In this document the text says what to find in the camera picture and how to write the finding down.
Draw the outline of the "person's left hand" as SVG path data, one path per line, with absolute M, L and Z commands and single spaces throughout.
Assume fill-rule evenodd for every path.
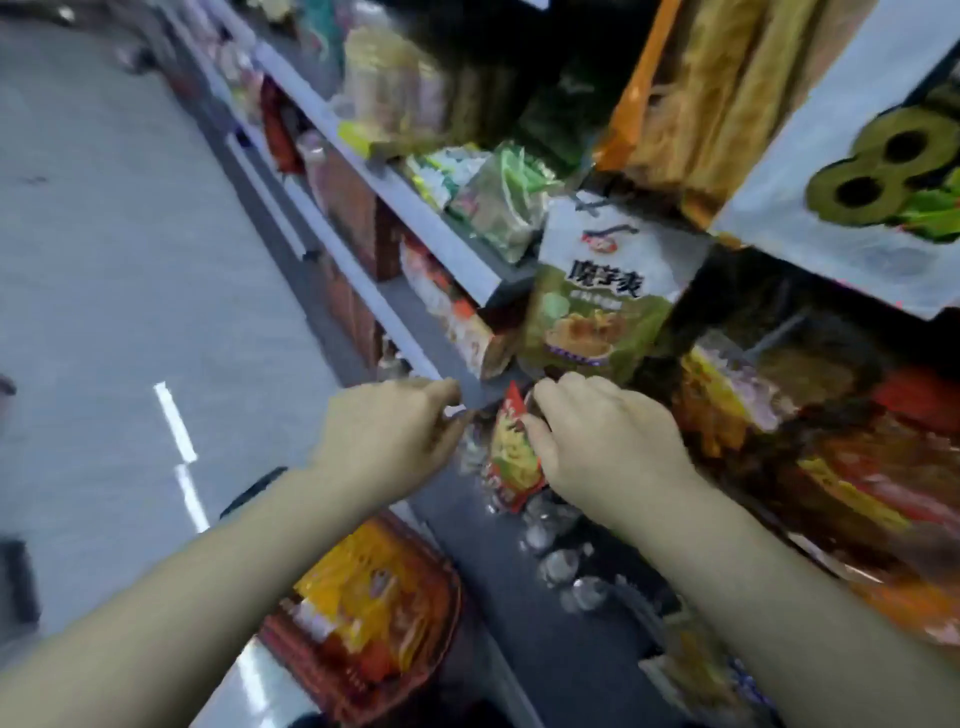
M 333 394 L 302 473 L 312 506 L 346 523 L 405 499 L 449 464 L 437 461 L 437 435 L 445 416 L 464 409 L 453 378 L 394 379 Z

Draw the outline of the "small red green snack packet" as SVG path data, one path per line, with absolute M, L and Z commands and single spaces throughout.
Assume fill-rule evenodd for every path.
M 534 452 L 523 423 L 528 412 L 525 392 L 511 381 L 496 411 L 483 479 L 493 508 L 513 514 L 546 489 L 541 459 Z

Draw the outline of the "person's left forearm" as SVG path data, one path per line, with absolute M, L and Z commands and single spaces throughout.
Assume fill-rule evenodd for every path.
M 287 471 L 0 676 L 0 728 L 188 728 L 295 582 L 390 500 Z

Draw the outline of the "person's right forearm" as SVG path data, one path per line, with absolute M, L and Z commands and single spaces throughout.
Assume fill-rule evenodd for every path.
M 774 700 L 787 728 L 960 728 L 960 669 L 701 480 L 631 486 L 614 514 Z

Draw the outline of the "box of orange white packets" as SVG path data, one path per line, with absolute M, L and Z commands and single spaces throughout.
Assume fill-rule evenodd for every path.
M 404 278 L 466 369 L 482 382 L 504 374 L 519 343 L 523 301 L 482 307 L 412 233 L 400 232 L 397 241 Z

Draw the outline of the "white green snack bag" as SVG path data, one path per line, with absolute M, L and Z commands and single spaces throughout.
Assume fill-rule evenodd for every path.
M 575 372 L 627 385 L 712 247 L 705 234 L 593 193 L 553 198 L 519 368 L 533 379 Z

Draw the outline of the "yellow snack packet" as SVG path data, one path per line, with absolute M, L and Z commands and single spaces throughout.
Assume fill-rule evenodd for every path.
M 286 610 L 311 637 L 335 634 L 349 653 L 369 643 L 384 647 L 400 671 L 425 637 L 426 594 L 399 538 L 372 520 L 296 582 Z

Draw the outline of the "red shopping basket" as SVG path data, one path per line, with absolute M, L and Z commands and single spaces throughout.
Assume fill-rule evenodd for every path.
M 407 728 L 435 692 L 463 607 L 450 561 L 386 509 L 314 564 L 256 637 L 340 728 Z

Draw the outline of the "brown cardboard box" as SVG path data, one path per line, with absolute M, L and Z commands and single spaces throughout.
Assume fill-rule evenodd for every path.
M 340 151 L 327 147 L 318 194 L 330 225 L 366 273 L 382 283 L 402 274 L 395 215 Z

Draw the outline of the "clear green snack bag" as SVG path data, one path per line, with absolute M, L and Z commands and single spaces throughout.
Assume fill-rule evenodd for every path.
M 563 178 L 535 147 L 506 140 L 446 210 L 504 262 L 518 265 L 542 233 L 547 206 L 563 186 Z

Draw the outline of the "white green small packet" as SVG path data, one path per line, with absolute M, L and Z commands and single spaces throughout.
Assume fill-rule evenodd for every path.
M 410 154 L 398 165 L 400 174 L 435 211 L 443 212 L 486 164 L 492 152 L 473 143 Z

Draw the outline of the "pile of pale yellow packets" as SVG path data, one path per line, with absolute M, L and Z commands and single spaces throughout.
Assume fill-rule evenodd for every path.
M 379 164 L 447 144 L 454 74 L 436 55 L 374 26 L 351 30 L 343 52 L 351 115 L 338 133 L 354 153 Z

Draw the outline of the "dark red snack packet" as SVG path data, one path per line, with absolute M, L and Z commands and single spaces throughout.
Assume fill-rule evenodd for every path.
M 261 81 L 259 106 L 264 139 L 277 171 L 304 175 L 306 166 L 296 143 L 300 110 L 269 75 Z

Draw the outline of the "orange yellow snack bag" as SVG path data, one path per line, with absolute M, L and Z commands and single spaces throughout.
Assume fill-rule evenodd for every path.
M 879 0 L 660 0 L 592 154 L 701 230 Z

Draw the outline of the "white sign with green print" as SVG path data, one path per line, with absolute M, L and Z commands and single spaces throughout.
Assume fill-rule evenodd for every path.
M 960 310 L 960 0 L 822 0 L 798 61 L 709 232 L 920 319 Z

